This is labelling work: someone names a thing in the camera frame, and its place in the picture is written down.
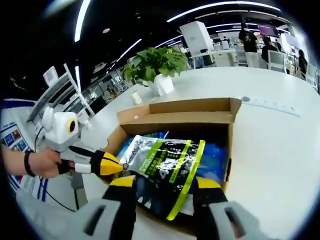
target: black wristband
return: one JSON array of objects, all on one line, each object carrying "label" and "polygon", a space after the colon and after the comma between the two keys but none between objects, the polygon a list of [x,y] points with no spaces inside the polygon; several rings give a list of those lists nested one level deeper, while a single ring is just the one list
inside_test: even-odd
[{"label": "black wristband", "polygon": [[29,155],[30,155],[30,153],[31,152],[29,152],[29,151],[26,151],[24,153],[24,168],[25,168],[26,173],[29,176],[35,177],[36,175],[31,171],[30,164],[29,164]]}]

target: green leaves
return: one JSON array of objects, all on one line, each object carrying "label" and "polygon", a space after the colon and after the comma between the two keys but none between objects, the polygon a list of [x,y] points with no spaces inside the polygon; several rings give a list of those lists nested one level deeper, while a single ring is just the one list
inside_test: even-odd
[{"label": "green leaves", "polygon": [[148,81],[154,82],[156,77],[156,71],[151,68],[150,66],[147,66],[145,68],[145,78]]},{"label": "green leaves", "polygon": [[132,65],[133,65],[134,67],[137,67],[137,66],[139,65],[139,63],[141,63],[141,61],[142,61],[142,58],[141,58],[139,55],[137,55],[137,56],[135,56],[135,57],[133,58],[133,60],[132,60]]},{"label": "green leaves", "polygon": [[136,69],[126,65],[123,69],[122,75],[126,81],[130,81],[131,79],[135,78],[136,72]]},{"label": "green leaves", "polygon": [[136,80],[144,85],[142,80],[154,82],[159,74],[174,77],[187,69],[188,58],[184,53],[174,48],[150,47],[147,50],[137,53],[132,60],[132,65],[126,65],[123,69],[123,76],[127,81]]}]

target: human hand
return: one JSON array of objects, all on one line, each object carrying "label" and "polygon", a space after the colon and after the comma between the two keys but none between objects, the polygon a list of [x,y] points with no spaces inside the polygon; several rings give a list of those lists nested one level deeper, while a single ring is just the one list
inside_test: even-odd
[{"label": "human hand", "polygon": [[60,153],[46,148],[29,156],[31,171],[43,178],[54,178],[59,175],[58,165],[61,164]]}]

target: person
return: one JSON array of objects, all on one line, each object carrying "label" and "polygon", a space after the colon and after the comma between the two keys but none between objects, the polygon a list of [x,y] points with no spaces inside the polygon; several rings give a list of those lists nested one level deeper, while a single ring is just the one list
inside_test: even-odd
[{"label": "person", "polygon": [[299,70],[303,73],[302,77],[303,77],[303,79],[306,79],[308,62],[305,58],[304,51],[302,51],[301,49],[299,50],[298,63],[299,63]]},{"label": "person", "polygon": [[115,98],[117,97],[117,94],[116,94],[115,90],[114,90],[113,88],[111,88],[110,86],[108,86],[108,87],[106,88],[106,90],[109,92],[110,96],[111,96],[113,99],[115,99]]},{"label": "person", "polygon": [[[15,176],[28,175],[24,152],[14,151],[1,144],[1,152],[6,171]],[[57,164],[61,164],[60,154],[49,148],[28,156],[30,171],[40,177],[49,179],[59,175]]]},{"label": "person", "polygon": [[265,60],[266,63],[269,63],[268,50],[276,51],[276,52],[278,52],[278,50],[274,46],[272,46],[270,37],[265,36],[263,38],[263,41],[264,41],[264,47],[262,48],[261,58]]},{"label": "person", "polygon": [[259,68],[258,39],[252,32],[249,31],[244,22],[241,23],[239,39],[243,43],[245,58],[248,66],[250,68]]},{"label": "person", "polygon": [[222,46],[224,50],[227,50],[230,48],[230,39],[227,38],[226,36],[223,36]]},{"label": "person", "polygon": [[278,48],[278,51],[281,52],[281,51],[282,51],[282,46],[281,46],[281,44],[278,42],[278,39],[275,39],[275,43],[276,43],[276,47]]}]

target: black ceiling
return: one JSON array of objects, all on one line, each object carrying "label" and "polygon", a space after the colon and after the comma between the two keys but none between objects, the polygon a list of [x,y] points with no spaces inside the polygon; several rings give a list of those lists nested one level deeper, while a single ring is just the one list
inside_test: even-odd
[{"label": "black ceiling", "polygon": [[[14,39],[14,47],[10,49],[10,75],[28,91],[23,94],[25,98],[36,100],[46,88],[42,75],[51,66],[57,67],[67,63],[70,69],[74,69],[74,66],[79,65],[81,85],[84,89],[90,83],[96,64],[105,62],[109,67],[112,61],[119,58],[128,47],[138,39],[142,39],[115,66],[120,67],[137,51],[154,47],[180,35],[177,31],[179,26],[195,20],[203,22],[207,27],[223,23],[239,23],[243,19],[250,23],[271,24],[276,27],[287,23],[274,16],[252,12],[219,13],[195,19],[230,10],[258,11],[288,19],[288,16],[274,9],[240,4],[209,7],[167,22],[177,14],[213,2],[212,0],[156,2],[91,0],[78,42],[74,42],[74,35],[81,0],[71,2],[50,17],[44,17],[48,4],[40,5],[33,9],[32,17],[25,19],[25,27],[20,30],[19,38]],[[263,3],[277,7],[269,1]],[[106,28],[110,28],[110,31],[103,34],[102,31]],[[210,28],[208,31],[214,34],[215,30],[224,29],[230,27]],[[7,97],[16,97],[16,94],[16,90],[8,92]]]}]

